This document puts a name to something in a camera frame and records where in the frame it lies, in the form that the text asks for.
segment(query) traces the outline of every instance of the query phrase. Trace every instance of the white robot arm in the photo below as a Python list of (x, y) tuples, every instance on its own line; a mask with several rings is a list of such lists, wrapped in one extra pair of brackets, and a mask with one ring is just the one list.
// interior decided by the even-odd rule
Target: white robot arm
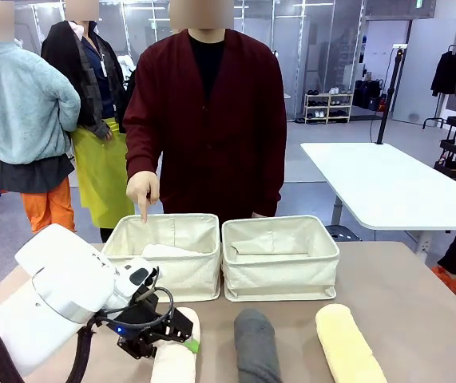
[(154, 286), (157, 271), (142, 257), (116, 268), (71, 231), (51, 225), (15, 258), (31, 279), (0, 305), (0, 338), (22, 376), (93, 324), (108, 322), (121, 335), (117, 344), (136, 358), (154, 356), (156, 340), (185, 342), (192, 335), (172, 296), (166, 314), (155, 312), (154, 291), (165, 289)]

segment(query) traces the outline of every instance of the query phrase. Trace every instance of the fabric storage basket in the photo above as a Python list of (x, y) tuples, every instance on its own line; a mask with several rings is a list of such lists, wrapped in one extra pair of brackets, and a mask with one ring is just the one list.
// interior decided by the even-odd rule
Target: fabric storage basket
[[(175, 302), (199, 302), (220, 295), (220, 231), (219, 219), (208, 214), (148, 215), (142, 223), (140, 215), (124, 217), (103, 248), (116, 266), (141, 256), (148, 244), (178, 247), (201, 255), (147, 257), (159, 266), (161, 277), (157, 286), (170, 290)], [(157, 292), (160, 302), (167, 295)]]
[(228, 221), (222, 238), (228, 300), (335, 298), (339, 248), (316, 217)]

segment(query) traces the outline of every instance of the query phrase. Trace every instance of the black stand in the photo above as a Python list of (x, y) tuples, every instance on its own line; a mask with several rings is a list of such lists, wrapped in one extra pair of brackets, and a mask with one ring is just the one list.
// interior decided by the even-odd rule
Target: black stand
[(384, 138), (384, 131), (386, 130), (387, 118), (389, 117), (389, 110), (391, 109), (391, 102), (393, 101), (393, 95), (395, 94), (396, 78), (398, 77), (398, 71), (400, 69), (400, 62), (403, 58), (403, 49), (398, 49), (398, 53), (395, 58), (395, 68), (393, 69), (393, 76), (391, 77), (391, 84), (389, 85), (389, 91), (387, 92), (386, 99), (386, 110), (380, 121), (379, 137), (377, 138), (377, 145), (382, 145), (382, 139)]

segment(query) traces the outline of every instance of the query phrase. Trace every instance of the hand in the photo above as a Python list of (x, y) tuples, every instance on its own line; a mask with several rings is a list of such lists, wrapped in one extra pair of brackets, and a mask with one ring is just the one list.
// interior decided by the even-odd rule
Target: hand
[(126, 195), (141, 210), (142, 222), (148, 220), (148, 205), (154, 205), (160, 198), (160, 182), (153, 172), (138, 172), (130, 178), (126, 186)]
[(111, 141), (112, 139), (113, 139), (113, 131), (109, 129), (109, 131), (105, 135), (105, 140)]

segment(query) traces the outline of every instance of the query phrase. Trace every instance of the gray skirt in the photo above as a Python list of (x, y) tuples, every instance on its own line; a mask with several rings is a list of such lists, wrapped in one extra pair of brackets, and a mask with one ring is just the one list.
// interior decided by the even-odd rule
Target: gray skirt
[(12, 165), (0, 161), (0, 190), (26, 194), (48, 193), (73, 170), (66, 154), (30, 164)]

